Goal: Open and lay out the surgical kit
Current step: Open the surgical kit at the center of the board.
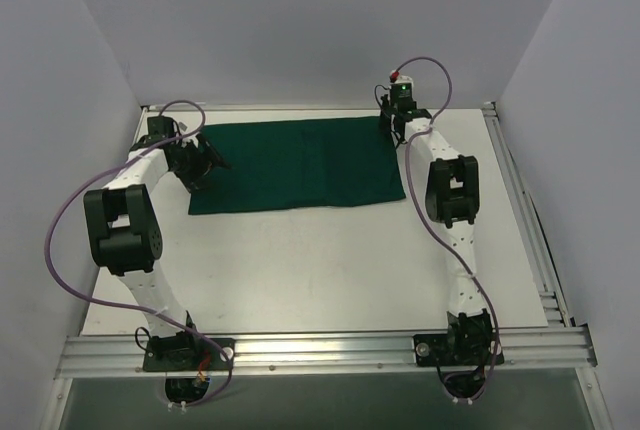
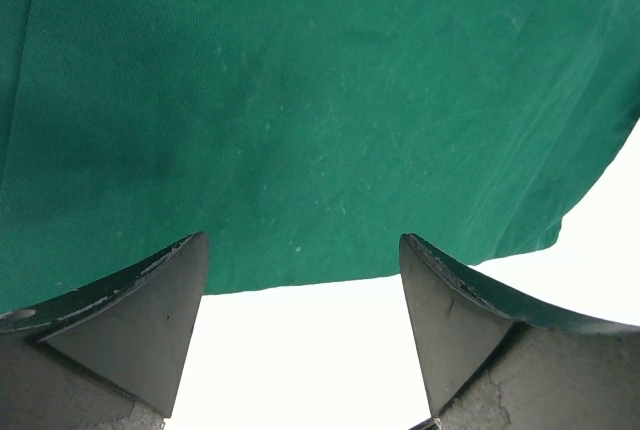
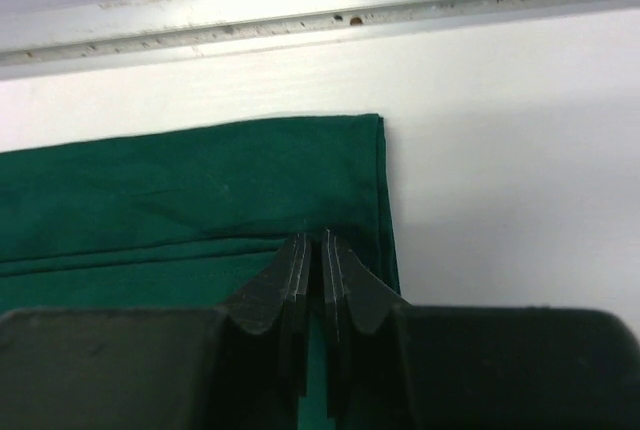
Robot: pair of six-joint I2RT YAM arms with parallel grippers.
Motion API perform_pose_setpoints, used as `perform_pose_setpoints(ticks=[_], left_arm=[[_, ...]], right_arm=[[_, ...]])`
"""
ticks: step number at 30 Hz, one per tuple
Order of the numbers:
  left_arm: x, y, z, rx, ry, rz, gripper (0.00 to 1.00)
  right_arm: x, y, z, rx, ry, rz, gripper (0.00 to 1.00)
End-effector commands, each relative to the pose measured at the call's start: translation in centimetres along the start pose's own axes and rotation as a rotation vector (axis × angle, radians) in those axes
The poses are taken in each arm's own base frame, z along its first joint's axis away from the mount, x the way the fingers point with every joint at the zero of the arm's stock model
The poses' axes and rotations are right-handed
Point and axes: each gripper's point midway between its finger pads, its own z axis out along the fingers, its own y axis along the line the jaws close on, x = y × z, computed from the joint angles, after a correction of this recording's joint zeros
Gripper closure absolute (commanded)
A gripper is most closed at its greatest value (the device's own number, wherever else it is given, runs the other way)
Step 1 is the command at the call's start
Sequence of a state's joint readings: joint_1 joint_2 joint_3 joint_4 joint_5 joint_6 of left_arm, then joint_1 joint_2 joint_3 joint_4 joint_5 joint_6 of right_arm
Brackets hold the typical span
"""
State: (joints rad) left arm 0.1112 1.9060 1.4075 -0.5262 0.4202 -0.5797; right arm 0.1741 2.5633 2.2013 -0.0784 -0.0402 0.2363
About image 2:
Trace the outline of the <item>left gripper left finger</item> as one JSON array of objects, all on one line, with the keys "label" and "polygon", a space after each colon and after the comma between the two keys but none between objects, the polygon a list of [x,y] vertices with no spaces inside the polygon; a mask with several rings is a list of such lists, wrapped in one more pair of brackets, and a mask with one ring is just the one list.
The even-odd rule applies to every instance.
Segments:
[{"label": "left gripper left finger", "polygon": [[161,429],[209,271],[198,232],[64,295],[1,316],[1,427]]}]

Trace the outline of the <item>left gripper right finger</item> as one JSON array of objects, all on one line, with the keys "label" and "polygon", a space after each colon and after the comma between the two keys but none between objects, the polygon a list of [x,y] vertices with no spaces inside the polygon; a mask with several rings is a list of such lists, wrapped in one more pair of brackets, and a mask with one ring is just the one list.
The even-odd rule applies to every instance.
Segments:
[{"label": "left gripper right finger", "polygon": [[639,330],[546,303],[414,234],[399,241],[427,429],[635,429]]}]

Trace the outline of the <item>green surgical cloth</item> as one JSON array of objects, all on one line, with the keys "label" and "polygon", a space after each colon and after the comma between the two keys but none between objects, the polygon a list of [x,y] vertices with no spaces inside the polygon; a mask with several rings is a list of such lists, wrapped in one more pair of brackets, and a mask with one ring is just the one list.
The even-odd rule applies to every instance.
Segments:
[{"label": "green surgical cloth", "polygon": [[204,232],[207,291],[553,245],[639,117],[639,0],[1,0],[1,309]]}]

